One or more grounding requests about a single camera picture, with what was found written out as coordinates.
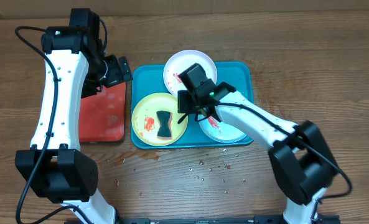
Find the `green and orange sponge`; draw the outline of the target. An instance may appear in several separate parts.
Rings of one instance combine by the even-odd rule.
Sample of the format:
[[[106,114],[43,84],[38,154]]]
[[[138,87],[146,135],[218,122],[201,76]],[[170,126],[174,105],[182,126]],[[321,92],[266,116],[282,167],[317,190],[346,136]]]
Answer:
[[[171,139],[172,131],[171,131],[171,120],[172,113],[169,111],[157,111],[157,118],[159,122],[159,129],[157,132],[157,137],[159,139]]]

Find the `white plate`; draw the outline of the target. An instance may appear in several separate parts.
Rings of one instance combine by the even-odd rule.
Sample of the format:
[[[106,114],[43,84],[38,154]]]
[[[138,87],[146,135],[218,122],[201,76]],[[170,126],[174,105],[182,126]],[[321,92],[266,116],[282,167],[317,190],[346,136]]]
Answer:
[[[191,65],[198,63],[205,70],[207,78],[217,82],[217,68],[213,60],[205,53],[198,50],[183,50],[174,54],[165,64],[163,81],[168,91],[177,97],[179,90],[185,90],[185,86],[179,75]]]

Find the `yellow-green plate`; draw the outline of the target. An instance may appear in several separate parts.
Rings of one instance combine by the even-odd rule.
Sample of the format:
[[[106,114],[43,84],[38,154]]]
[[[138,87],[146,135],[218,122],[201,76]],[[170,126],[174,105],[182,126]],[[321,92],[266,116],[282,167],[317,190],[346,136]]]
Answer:
[[[168,146],[178,141],[185,133],[188,119],[179,122],[182,114],[177,112],[177,98],[169,93],[153,93],[144,97],[132,112],[131,124],[135,135],[144,143],[161,147]],[[159,139],[157,132],[159,122],[157,111],[169,111],[172,113],[171,139]]]

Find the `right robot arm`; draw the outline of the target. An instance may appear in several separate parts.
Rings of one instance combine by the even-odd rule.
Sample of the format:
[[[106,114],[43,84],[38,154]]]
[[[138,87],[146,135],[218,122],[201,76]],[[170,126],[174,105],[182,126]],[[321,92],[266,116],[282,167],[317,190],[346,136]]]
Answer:
[[[239,129],[264,147],[276,183],[287,197],[280,215],[256,215],[250,223],[340,223],[317,209],[338,174],[337,163],[318,127],[278,118],[247,100],[235,87],[207,78],[195,63],[180,75],[179,112],[203,114]]]

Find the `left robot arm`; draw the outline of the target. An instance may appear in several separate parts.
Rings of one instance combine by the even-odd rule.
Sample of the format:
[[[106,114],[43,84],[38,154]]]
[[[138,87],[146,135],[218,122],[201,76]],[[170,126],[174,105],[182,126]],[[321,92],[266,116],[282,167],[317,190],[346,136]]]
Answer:
[[[117,209],[98,190],[96,162],[79,141],[83,98],[131,81],[125,57],[106,55],[108,31],[88,8],[73,8],[67,26],[42,30],[37,53],[45,62],[45,87],[39,122],[28,150],[16,152],[15,165],[26,180],[23,193],[70,210],[80,223],[121,223]]]

